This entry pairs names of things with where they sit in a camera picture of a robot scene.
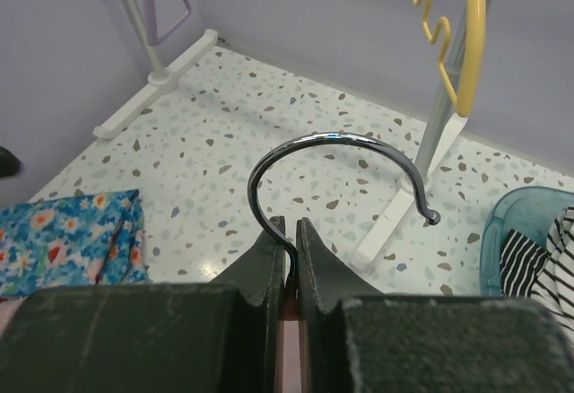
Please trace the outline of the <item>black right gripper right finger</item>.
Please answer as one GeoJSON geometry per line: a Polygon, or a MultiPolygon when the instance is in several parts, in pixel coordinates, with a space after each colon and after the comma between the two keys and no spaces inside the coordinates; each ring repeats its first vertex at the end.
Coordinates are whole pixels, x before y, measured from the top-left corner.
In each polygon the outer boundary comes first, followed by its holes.
{"type": "Polygon", "coordinates": [[[570,392],[573,352],[525,299],[381,293],[297,223],[306,392],[570,392]]]}

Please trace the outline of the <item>pink plastic hanger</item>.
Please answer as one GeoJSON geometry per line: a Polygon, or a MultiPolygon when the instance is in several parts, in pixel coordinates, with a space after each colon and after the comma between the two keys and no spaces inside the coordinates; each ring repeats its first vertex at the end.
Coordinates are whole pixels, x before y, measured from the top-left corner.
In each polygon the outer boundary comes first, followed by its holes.
{"type": "Polygon", "coordinates": [[[440,222],[438,211],[427,203],[424,181],[416,166],[395,147],[375,138],[346,132],[305,135],[285,142],[257,163],[248,179],[248,205],[267,235],[290,260],[285,303],[300,316],[302,387],[308,392],[336,392],[349,374],[344,322],[339,302],[352,295],[377,295],[378,290],[330,253],[307,218],[297,221],[296,241],[265,217],[259,203],[258,185],[265,172],[291,153],[320,145],[346,145],[377,153],[396,164],[409,179],[418,213],[428,225],[440,222]]]}

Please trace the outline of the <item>yellow plastic hanger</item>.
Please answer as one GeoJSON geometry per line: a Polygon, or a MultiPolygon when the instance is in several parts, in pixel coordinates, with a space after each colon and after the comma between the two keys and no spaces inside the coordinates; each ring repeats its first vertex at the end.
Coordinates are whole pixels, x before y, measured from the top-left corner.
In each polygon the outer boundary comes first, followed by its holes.
{"type": "Polygon", "coordinates": [[[458,86],[452,82],[446,68],[446,55],[452,40],[452,30],[447,17],[441,16],[430,24],[430,13],[434,0],[411,0],[422,8],[422,30],[431,45],[440,44],[438,70],[449,99],[457,115],[468,118],[474,111],[474,100],[478,90],[483,62],[486,34],[486,1],[466,0],[465,51],[458,86]]]}

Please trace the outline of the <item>black white striped garment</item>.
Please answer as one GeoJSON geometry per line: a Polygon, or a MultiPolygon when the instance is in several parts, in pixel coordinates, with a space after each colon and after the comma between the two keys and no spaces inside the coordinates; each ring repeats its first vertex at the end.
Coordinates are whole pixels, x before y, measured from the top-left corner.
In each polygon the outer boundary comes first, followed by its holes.
{"type": "Polygon", "coordinates": [[[550,225],[544,245],[513,229],[500,250],[500,287],[505,297],[543,305],[573,340],[573,208],[550,225]]]}

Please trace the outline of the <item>pink tank top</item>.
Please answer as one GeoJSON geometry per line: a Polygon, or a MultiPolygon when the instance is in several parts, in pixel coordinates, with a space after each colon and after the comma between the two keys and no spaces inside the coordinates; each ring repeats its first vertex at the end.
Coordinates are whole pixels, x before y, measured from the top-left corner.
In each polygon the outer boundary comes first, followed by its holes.
{"type": "Polygon", "coordinates": [[[0,336],[13,319],[16,311],[26,302],[26,298],[6,300],[0,303],[0,336]]]}

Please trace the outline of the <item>grey white hanger rack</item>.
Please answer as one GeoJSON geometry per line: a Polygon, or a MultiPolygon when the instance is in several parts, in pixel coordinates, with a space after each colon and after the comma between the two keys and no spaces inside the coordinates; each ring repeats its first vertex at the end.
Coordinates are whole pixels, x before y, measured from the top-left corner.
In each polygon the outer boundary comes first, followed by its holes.
{"type": "MultiPolygon", "coordinates": [[[[486,9],[492,0],[486,1],[486,9]]],[[[126,14],[139,39],[151,66],[148,83],[104,123],[95,127],[93,134],[103,140],[117,137],[160,96],[175,91],[181,77],[189,68],[203,57],[216,43],[218,34],[207,30],[190,48],[176,58],[170,65],[164,65],[156,51],[156,46],[147,44],[144,28],[143,1],[121,0],[126,14]]],[[[446,55],[448,75],[458,86],[465,51],[466,5],[461,22],[456,31],[452,29],[452,40],[446,55]]],[[[468,118],[457,115],[442,82],[429,121],[425,127],[422,141],[415,158],[415,166],[425,179],[425,187],[432,187],[432,174],[445,158],[456,139],[465,128],[468,118]]]]}

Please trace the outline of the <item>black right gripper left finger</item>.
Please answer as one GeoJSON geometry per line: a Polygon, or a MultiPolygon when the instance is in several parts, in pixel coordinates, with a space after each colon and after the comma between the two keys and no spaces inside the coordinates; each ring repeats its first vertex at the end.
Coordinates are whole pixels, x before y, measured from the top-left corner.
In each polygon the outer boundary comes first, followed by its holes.
{"type": "Polygon", "coordinates": [[[45,289],[1,337],[4,392],[278,392],[283,251],[266,234],[211,282],[45,289]]]}

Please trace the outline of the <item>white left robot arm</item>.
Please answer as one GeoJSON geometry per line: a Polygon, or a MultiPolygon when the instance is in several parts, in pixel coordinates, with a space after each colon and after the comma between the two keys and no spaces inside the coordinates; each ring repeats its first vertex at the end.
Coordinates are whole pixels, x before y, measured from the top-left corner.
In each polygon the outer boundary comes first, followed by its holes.
{"type": "Polygon", "coordinates": [[[5,147],[0,147],[0,179],[17,176],[22,171],[22,162],[5,147]]]}

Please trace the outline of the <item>teal plastic basket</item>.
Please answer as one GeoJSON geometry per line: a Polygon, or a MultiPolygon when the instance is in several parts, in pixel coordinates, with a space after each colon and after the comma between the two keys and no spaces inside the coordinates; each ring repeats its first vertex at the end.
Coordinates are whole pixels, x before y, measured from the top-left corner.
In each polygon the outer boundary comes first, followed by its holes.
{"type": "Polygon", "coordinates": [[[483,229],[479,262],[481,294],[501,296],[500,251],[511,230],[543,246],[554,218],[572,205],[571,192],[542,186],[517,188],[503,196],[491,209],[483,229]]]}

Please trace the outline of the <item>blue floral cloth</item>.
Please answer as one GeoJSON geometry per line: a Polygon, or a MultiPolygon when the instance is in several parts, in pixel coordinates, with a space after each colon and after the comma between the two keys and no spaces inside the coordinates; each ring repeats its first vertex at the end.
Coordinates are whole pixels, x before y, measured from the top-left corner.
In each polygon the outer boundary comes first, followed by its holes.
{"type": "Polygon", "coordinates": [[[136,189],[2,209],[2,300],[51,287],[147,281],[143,227],[136,189]]]}

